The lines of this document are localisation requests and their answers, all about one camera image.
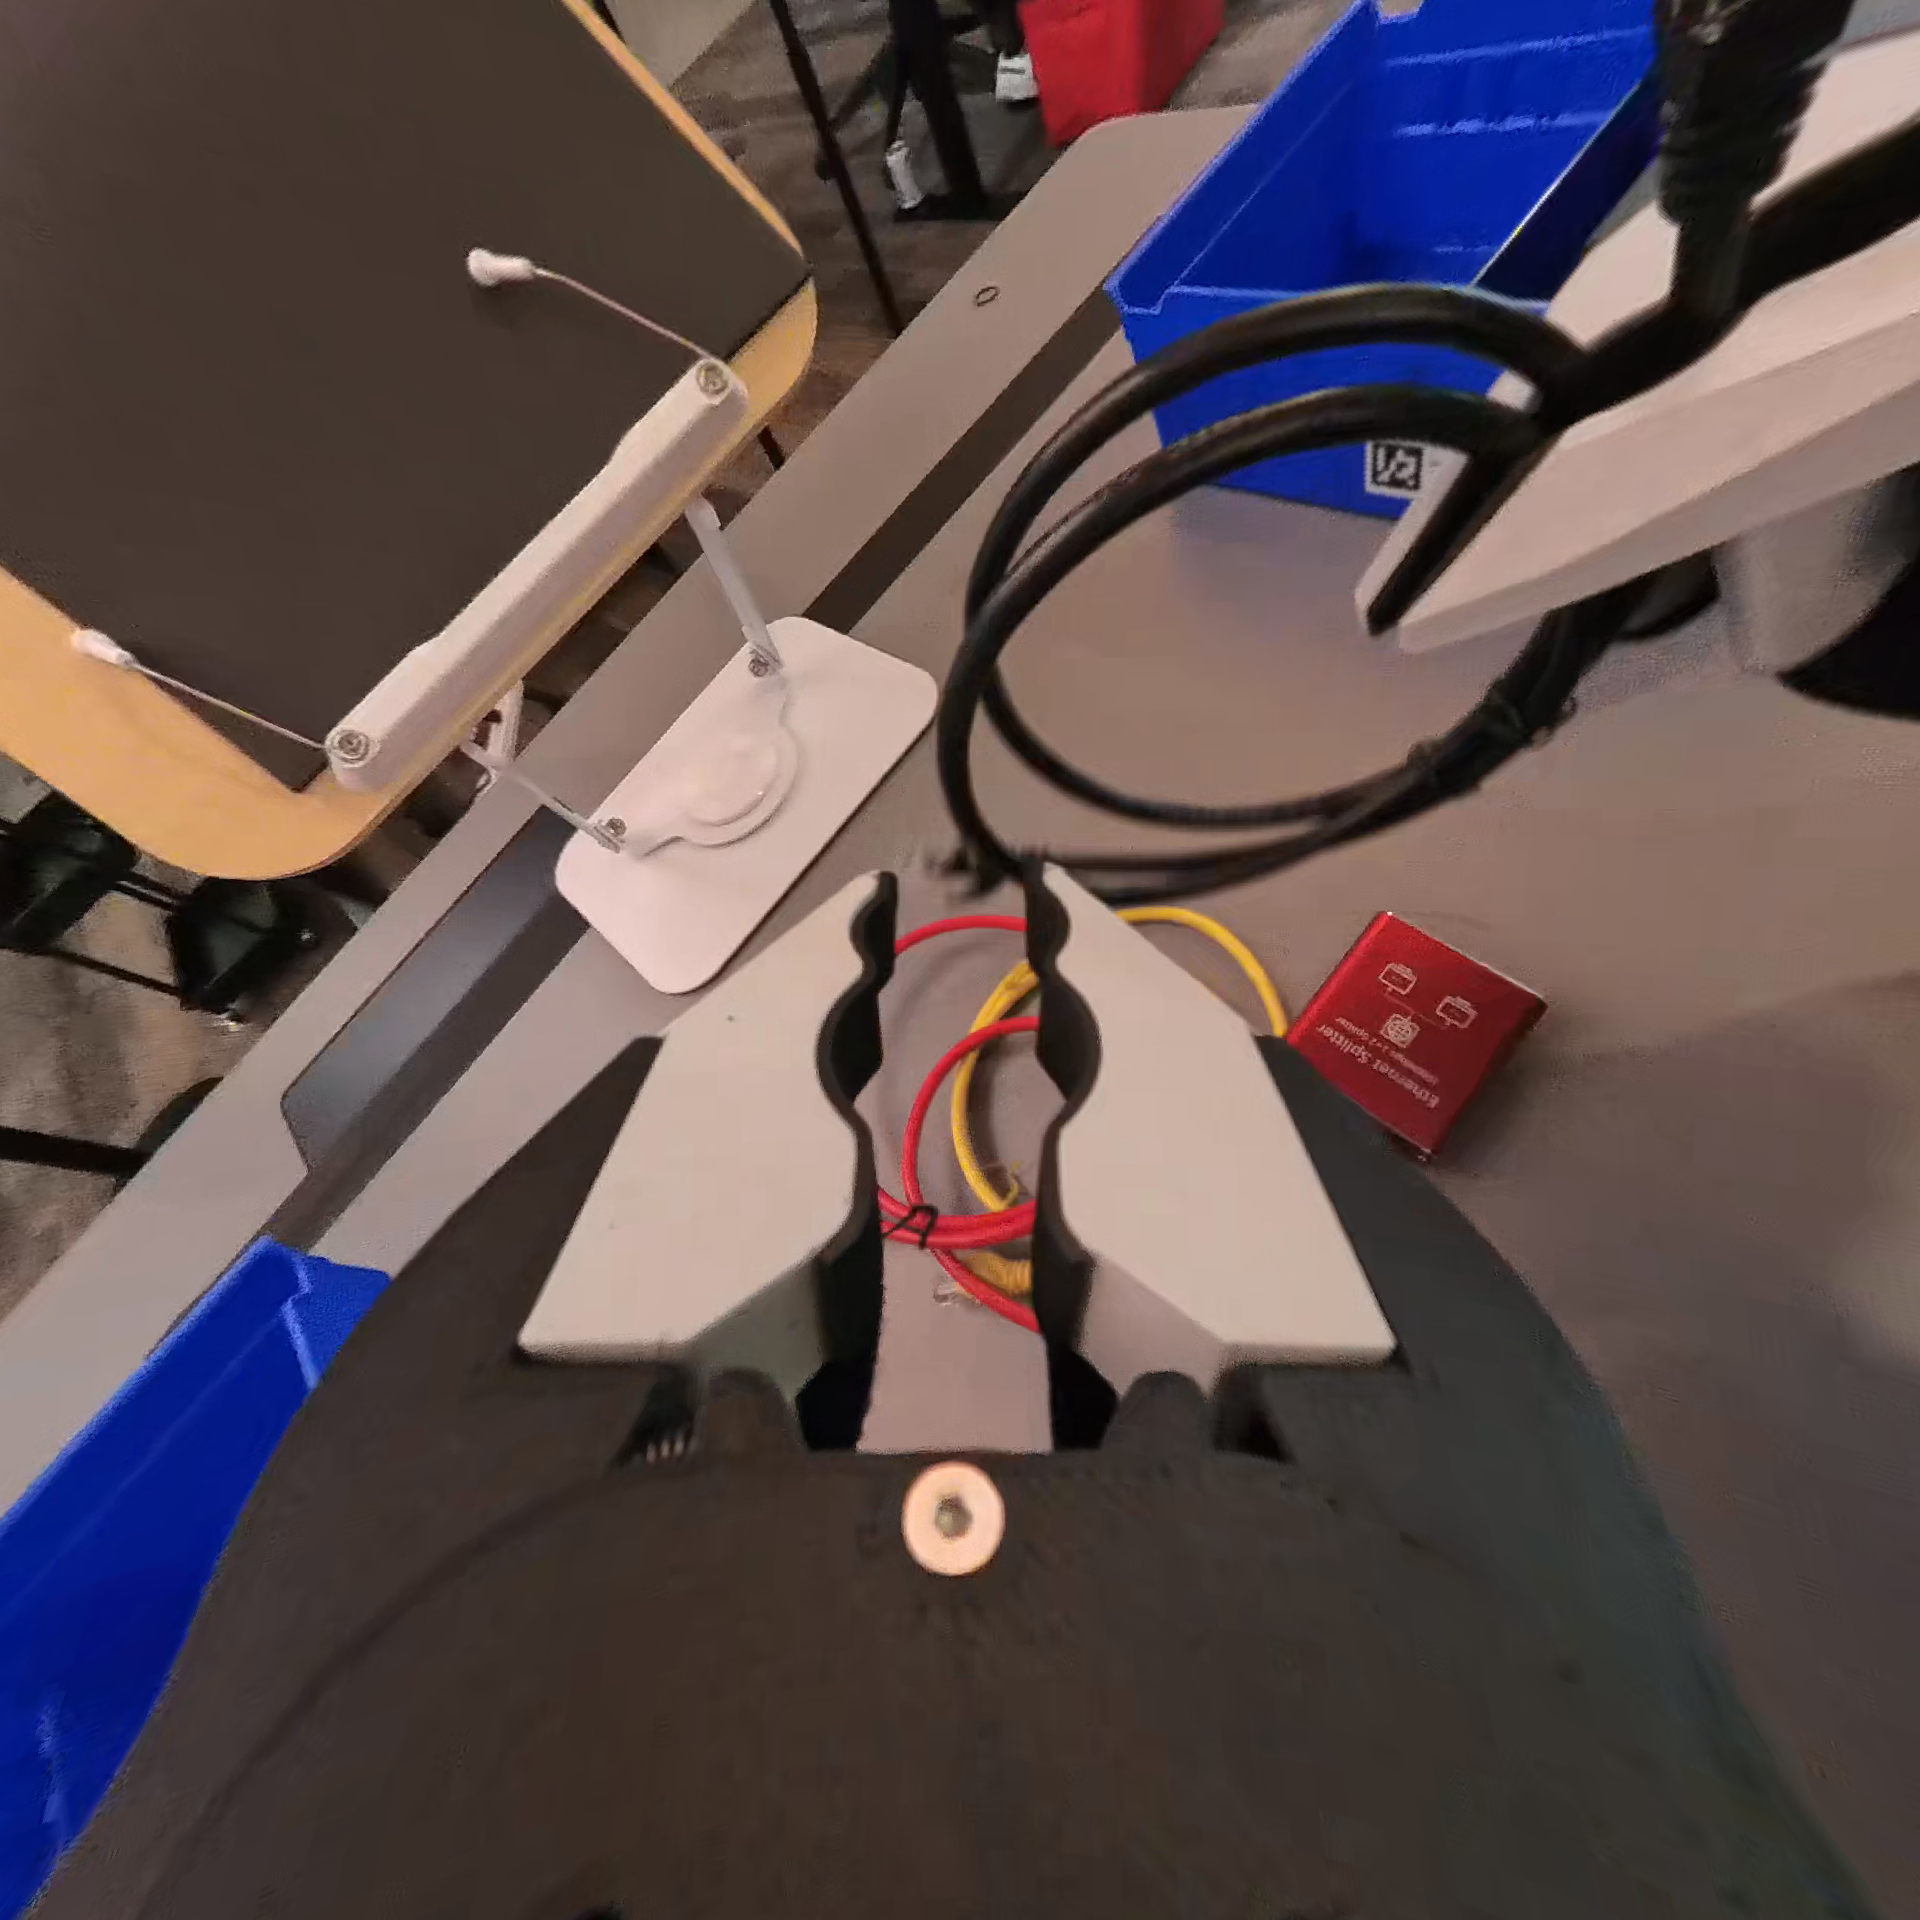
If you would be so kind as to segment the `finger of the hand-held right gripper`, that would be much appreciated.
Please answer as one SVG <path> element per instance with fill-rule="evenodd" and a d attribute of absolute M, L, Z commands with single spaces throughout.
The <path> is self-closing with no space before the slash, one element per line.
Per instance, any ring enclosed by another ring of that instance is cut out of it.
<path fill-rule="evenodd" d="M 1790 238 L 1842 254 L 1773 286 L 1689 367 L 1571 424 L 1411 584 L 1411 534 L 1361 622 L 1430 651 L 1755 534 L 1915 461 L 1915 143 L 1790 192 Z"/>
<path fill-rule="evenodd" d="M 1721 353 L 1915 353 L 1915 27 L 1849 38 L 1749 219 Z"/>

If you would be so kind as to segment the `dark floor stand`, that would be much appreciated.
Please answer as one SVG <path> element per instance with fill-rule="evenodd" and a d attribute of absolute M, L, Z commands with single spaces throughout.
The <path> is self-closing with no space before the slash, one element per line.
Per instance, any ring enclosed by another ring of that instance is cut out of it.
<path fill-rule="evenodd" d="M 238 1023 L 296 973 L 310 952 L 346 934 L 354 900 L 313 881 L 202 878 L 181 888 L 138 869 L 131 844 L 78 801 L 45 792 L 1 825 L 1 945 L 62 963 Z M 104 899 L 149 908 L 159 921 L 166 971 L 143 973 L 65 943 Z"/>

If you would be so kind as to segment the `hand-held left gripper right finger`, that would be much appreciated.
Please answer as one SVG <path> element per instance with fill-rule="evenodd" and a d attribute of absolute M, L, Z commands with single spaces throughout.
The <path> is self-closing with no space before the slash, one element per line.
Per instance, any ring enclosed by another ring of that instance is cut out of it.
<path fill-rule="evenodd" d="M 1030 1301 L 1046 1388 L 1203 1397 L 1398 1351 L 1263 1037 L 1061 864 L 1023 865 L 1046 1123 Z"/>

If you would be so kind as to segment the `red ethernet splitter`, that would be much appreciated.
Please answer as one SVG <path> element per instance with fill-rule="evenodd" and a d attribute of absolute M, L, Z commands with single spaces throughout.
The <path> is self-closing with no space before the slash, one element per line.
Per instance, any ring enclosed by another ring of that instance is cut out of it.
<path fill-rule="evenodd" d="M 1290 1019 L 1286 1044 L 1430 1160 L 1545 1012 L 1513 976 L 1377 912 Z"/>

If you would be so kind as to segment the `red box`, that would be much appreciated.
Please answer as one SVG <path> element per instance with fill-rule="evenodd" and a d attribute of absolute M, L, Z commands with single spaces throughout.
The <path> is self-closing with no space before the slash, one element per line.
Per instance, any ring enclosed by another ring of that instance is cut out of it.
<path fill-rule="evenodd" d="M 1053 151 L 1165 107 L 1224 20 L 1223 3 L 1022 3 L 1016 11 Z"/>

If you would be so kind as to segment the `blue plastic bin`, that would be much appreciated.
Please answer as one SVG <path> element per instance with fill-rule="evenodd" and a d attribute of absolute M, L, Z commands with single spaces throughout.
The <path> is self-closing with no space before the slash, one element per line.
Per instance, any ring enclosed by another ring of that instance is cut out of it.
<path fill-rule="evenodd" d="M 390 1278 L 253 1241 L 1 1523 L 1 1915 L 152 1712 L 277 1444 Z"/>
<path fill-rule="evenodd" d="M 1107 279 L 1136 360 L 1350 284 L 1536 313 L 1646 171 L 1651 5 L 1350 5 Z"/>

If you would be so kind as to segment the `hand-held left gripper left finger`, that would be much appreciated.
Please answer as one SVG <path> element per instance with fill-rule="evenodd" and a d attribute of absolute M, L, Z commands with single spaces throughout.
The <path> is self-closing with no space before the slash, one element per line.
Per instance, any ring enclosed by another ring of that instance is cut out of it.
<path fill-rule="evenodd" d="M 854 1448 L 882 1319 L 872 1132 L 897 879 L 853 878 L 647 1048 L 519 1331 L 551 1363 L 648 1359 L 778 1388 L 811 1448 Z"/>

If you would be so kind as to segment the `black board with wooden edge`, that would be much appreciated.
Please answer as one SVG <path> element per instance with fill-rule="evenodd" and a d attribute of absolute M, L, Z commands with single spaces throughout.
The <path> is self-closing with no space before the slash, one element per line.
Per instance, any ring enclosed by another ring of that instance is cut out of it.
<path fill-rule="evenodd" d="M 586 5 L 5 5 L 5 757 L 357 848 L 803 369 L 781 215 Z"/>

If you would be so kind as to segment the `white clamp stand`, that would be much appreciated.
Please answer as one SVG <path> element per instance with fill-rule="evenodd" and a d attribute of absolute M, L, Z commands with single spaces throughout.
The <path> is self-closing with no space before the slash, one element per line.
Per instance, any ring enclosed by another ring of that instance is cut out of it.
<path fill-rule="evenodd" d="M 747 385 L 705 348 L 528 255 L 475 247 L 466 276 L 494 291 L 546 281 L 680 348 L 688 367 L 616 440 L 602 465 L 470 603 L 401 655 L 321 741 L 213 694 L 207 707 L 317 747 L 349 790 L 400 772 L 401 757 L 455 744 L 569 829 L 562 899 L 658 995 L 715 981 L 803 869 L 927 729 L 930 671 L 809 614 L 767 617 L 711 500 L 697 491 Z M 593 811 L 529 780 L 509 731 L 525 654 L 601 584 L 643 510 L 680 517 L 726 601 L 739 644 Z"/>

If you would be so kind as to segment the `black metal stand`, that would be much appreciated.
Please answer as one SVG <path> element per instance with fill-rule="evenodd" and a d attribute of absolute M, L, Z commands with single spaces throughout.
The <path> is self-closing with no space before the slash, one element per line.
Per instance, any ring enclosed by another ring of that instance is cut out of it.
<path fill-rule="evenodd" d="M 809 47 L 785 3 L 767 3 L 767 16 L 781 43 L 785 71 L 800 95 L 811 133 L 811 168 L 831 185 L 854 251 L 867 279 L 875 307 L 888 333 L 901 339 L 907 327 L 905 307 L 882 260 L 871 212 L 854 185 L 842 152 L 840 119 L 830 110 Z M 927 195 L 907 212 L 909 224 L 992 224 L 1003 217 L 1006 196 L 993 195 L 975 158 L 975 145 L 962 94 L 953 79 L 947 43 L 962 38 L 957 16 L 931 3 L 888 3 L 883 7 L 886 37 L 875 67 L 883 67 L 901 83 L 903 99 L 918 105 L 930 134 L 931 158 L 944 187 Z"/>

